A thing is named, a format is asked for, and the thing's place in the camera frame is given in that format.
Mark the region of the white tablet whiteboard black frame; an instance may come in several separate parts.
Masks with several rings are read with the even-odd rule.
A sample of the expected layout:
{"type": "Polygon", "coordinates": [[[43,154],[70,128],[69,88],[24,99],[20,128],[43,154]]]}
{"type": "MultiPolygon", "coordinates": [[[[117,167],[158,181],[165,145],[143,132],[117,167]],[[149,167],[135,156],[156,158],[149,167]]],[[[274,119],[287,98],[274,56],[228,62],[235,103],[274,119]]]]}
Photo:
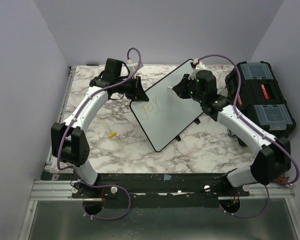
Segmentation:
{"type": "Polygon", "coordinates": [[[129,106],[137,122],[156,152],[162,151],[203,113],[192,99],[179,98],[170,87],[177,85],[184,74],[191,74],[190,58],[149,87],[149,101],[131,101],[129,106]]]}

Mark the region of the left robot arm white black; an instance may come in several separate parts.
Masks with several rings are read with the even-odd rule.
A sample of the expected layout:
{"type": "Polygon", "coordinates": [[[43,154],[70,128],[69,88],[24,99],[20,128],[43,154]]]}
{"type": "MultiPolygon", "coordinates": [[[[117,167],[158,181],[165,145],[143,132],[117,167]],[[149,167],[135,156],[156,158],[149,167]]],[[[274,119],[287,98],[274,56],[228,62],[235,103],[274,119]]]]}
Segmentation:
{"type": "Polygon", "coordinates": [[[124,62],[108,58],[104,70],[89,82],[87,93],[74,112],[62,123],[55,122],[51,127],[51,151],[57,159],[58,170],[63,170],[60,163],[72,169],[84,184],[83,191],[91,198],[100,194],[101,185],[98,183],[100,176],[88,159],[90,146],[86,132],[113,94],[122,94],[138,102],[149,101],[141,77],[137,75],[141,66],[131,59],[124,62]]]}

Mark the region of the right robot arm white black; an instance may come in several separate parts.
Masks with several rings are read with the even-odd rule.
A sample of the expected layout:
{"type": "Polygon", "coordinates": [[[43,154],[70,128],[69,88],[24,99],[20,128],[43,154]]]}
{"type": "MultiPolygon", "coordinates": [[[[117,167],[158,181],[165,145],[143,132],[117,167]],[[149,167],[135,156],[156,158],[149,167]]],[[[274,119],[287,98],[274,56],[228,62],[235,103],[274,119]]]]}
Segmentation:
{"type": "Polygon", "coordinates": [[[275,181],[291,169],[291,144],[257,126],[253,121],[218,94],[217,80],[209,70],[200,70],[194,79],[184,74],[181,81],[171,88],[181,99],[192,99],[214,121],[230,129],[255,155],[251,166],[237,168],[220,183],[220,191],[231,196],[238,187],[259,183],[264,186],[275,181]]]}

